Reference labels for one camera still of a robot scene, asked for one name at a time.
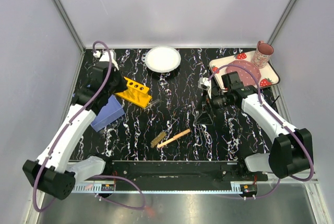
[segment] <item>metal floor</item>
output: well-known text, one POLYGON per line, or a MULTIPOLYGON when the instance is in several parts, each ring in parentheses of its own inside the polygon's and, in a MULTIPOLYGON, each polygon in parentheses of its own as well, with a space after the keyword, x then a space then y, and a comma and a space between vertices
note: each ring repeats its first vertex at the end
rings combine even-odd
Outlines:
MULTIPOLYGON (((259 185, 258 195, 271 186, 259 185)), ((115 194, 114 200, 139 206, 138 194, 115 194)), ((133 211, 100 202, 90 194, 71 194, 64 201, 56 201, 42 213, 39 224, 142 224, 142 223, 316 223, 303 184, 281 184, 277 191, 264 199, 243 201, 225 199, 218 195, 146 195, 149 209, 133 211)))

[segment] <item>pink mug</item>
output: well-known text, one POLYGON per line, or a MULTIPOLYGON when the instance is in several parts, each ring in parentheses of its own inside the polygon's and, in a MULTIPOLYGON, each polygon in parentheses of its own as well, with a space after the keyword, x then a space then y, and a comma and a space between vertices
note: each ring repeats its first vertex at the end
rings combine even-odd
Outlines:
POLYGON ((258 68, 264 68, 271 55, 273 54, 273 47, 266 44, 263 40, 257 42, 256 51, 251 62, 258 68))

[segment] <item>black and white marble surface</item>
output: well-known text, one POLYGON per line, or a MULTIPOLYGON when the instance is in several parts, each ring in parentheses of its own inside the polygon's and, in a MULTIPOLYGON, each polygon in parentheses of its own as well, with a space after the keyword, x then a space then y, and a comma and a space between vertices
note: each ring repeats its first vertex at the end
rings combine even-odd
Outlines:
MULTIPOLYGON (((212 59, 254 49, 177 49, 179 68, 156 74, 147 70, 145 56, 149 49, 116 49, 116 59, 123 75, 150 88, 152 101, 160 103, 144 111, 117 97, 125 115, 105 129, 95 132, 89 127, 75 148, 71 159, 82 160, 99 152, 114 160, 237 160, 256 152, 268 152, 271 142, 259 125, 236 107, 217 114, 214 125, 194 126, 196 108, 202 91, 197 88, 201 76, 208 77, 212 59), (166 131, 169 138, 186 130, 191 133, 161 149, 151 148, 151 141, 166 131)), ((89 79, 91 67, 98 61, 86 50, 75 92, 89 79)), ((262 91, 267 102, 274 100, 271 88, 262 91)))

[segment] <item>robotic arm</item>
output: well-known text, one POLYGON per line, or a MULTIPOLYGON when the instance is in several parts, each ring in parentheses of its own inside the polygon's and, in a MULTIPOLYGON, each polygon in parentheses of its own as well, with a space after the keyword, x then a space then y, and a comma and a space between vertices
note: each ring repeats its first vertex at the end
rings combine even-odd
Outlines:
POLYGON ((99 62, 93 67, 89 85, 85 84, 73 98, 68 115, 53 140, 37 157, 36 161, 27 160, 23 165, 23 171, 33 186, 42 163, 48 157, 49 159, 39 179, 38 189, 58 199, 65 199, 77 183, 106 172, 107 169, 111 168, 111 165, 108 164, 108 162, 111 162, 110 159, 100 154, 90 156, 88 159, 74 165, 68 164, 70 155, 80 141, 84 131, 107 104, 109 97, 116 92, 122 92, 127 89, 127 81, 114 60, 114 53, 111 53, 113 67, 108 81, 99 95, 69 124, 66 131, 61 133, 64 131, 69 119, 82 109, 101 87, 109 67, 107 52, 102 55, 99 62), (61 137, 49 156, 49 151, 59 135, 61 137))
POLYGON ((203 111, 195 120, 195 124, 212 124, 214 109, 236 105, 261 126, 273 143, 269 154, 245 157, 249 172, 273 172, 282 179, 310 168, 309 160, 290 131, 302 142, 313 161, 310 132, 305 128, 297 129, 283 119, 266 101, 260 101, 257 89, 254 86, 245 87, 237 72, 223 75, 222 80, 228 91, 223 95, 211 97, 211 83, 205 78, 200 79, 199 88, 208 91, 208 95, 206 101, 202 103, 203 111))

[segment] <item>yellow holder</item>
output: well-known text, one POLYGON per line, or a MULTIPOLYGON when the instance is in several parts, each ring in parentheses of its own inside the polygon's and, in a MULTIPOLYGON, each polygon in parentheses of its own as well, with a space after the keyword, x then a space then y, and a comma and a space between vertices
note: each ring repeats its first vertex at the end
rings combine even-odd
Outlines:
POLYGON ((147 107, 148 103, 152 99, 152 96, 148 95, 150 89, 132 79, 126 77, 124 78, 127 80, 127 90, 124 92, 118 92, 116 95, 140 106, 141 108, 147 107))

